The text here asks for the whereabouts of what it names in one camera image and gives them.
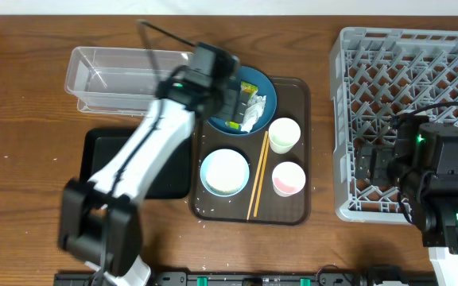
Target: white tissue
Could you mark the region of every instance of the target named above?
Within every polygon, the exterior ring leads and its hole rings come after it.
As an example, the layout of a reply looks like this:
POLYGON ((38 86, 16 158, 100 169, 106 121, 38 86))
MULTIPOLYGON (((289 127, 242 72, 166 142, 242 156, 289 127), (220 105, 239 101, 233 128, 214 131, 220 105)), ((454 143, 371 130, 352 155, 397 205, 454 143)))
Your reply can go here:
POLYGON ((249 133, 254 127, 254 124, 260 119, 264 113, 264 106, 266 105, 266 95, 254 95, 247 103, 248 107, 243 116, 241 124, 242 131, 249 133))

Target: black tray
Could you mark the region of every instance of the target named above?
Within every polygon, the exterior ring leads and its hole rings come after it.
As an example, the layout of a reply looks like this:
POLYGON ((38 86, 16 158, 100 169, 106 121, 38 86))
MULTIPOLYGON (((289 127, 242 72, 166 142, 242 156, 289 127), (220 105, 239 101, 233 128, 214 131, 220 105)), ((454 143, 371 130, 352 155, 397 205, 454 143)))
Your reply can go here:
POLYGON ((298 143, 286 154, 279 155, 271 149, 266 162, 265 180, 262 184, 258 216, 254 218, 254 206, 250 220, 246 220, 252 187, 261 153, 262 140, 269 125, 259 132, 245 137, 226 135, 214 129, 207 122, 200 126, 197 136, 197 166, 190 192, 190 209, 198 218, 226 222, 249 222, 295 226, 304 222, 310 214, 310 90, 305 82, 294 78, 271 77, 277 91, 277 111, 274 119, 287 117, 296 121, 301 128, 298 143), (250 179, 244 189, 233 196, 222 198, 212 195, 200 182, 199 170, 204 158, 217 149, 233 149, 240 152, 250 163, 250 179), (305 171, 305 188, 295 195, 283 198, 275 193, 271 183, 271 172, 281 162, 292 161, 305 171))
MULTIPOLYGON (((86 182, 125 145, 135 129, 92 129, 84 139, 80 181, 86 182)), ((192 173, 192 138, 185 140, 165 163, 149 187, 147 199, 181 199, 190 190, 192 173)))

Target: green clip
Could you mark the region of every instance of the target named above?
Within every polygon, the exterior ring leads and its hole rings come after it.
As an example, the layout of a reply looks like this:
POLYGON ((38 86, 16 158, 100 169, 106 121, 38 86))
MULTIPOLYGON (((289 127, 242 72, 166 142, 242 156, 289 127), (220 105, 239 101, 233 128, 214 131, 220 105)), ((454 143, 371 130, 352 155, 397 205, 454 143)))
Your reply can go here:
POLYGON ((310 279, 301 278, 300 279, 300 286, 310 286, 310 279))
POLYGON ((197 277, 197 286, 208 286, 208 278, 197 277))

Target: white cup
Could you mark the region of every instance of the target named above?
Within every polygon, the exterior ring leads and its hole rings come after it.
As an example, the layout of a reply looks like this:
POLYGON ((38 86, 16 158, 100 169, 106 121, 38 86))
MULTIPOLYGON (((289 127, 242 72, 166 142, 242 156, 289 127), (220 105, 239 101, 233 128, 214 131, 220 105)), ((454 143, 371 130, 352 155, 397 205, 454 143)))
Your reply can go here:
POLYGON ((271 180, 277 195, 288 197, 303 190, 307 178, 298 164, 284 162, 275 167, 271 180))
POLYGON ((298 123, 293 119, 279 118, 270 125, 270 147, 277 154, 285 154, 298 142, 300 135, 298 123))

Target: plastic box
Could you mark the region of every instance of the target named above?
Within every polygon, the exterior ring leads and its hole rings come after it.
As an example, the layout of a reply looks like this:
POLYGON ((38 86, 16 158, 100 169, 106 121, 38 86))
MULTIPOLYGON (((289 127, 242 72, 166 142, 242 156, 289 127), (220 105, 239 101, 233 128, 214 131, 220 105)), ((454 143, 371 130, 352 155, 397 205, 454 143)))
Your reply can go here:
MULTIPOLYGON (((192 57, 190 52, 154 53, 162 79, 192 57)), ((81 112, 142 116, 156 86, 146 50, 78 47, 72 52, 64 89, 79 98, 81 112)))
MULTIPOLYGON (((396 134, 388 127, 397 112, 458 101, 458 32, 343 29, 330 53, 330 90, 337 215, 345 221, 407 223, 396 187, 355 179, 355 155, 365 143, 394 143, 396 134)), ((458 126, 458 107, 427 115, 431 122, 458 126)))

